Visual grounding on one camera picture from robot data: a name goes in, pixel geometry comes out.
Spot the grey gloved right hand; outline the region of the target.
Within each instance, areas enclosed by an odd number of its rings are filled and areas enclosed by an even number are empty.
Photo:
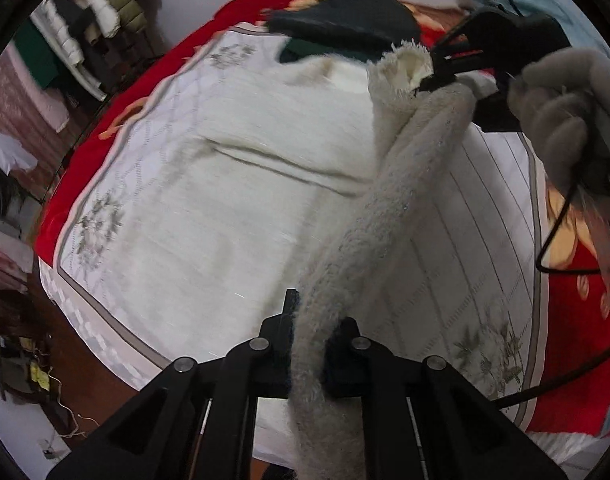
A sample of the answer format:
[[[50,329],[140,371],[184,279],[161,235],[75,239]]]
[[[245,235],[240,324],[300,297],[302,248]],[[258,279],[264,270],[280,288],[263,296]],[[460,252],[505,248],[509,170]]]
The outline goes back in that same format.
[[[508,107],[552,185],[567,193],[597,107],[610,125],[610,58],[582,48],[550,53],[511,82]]]

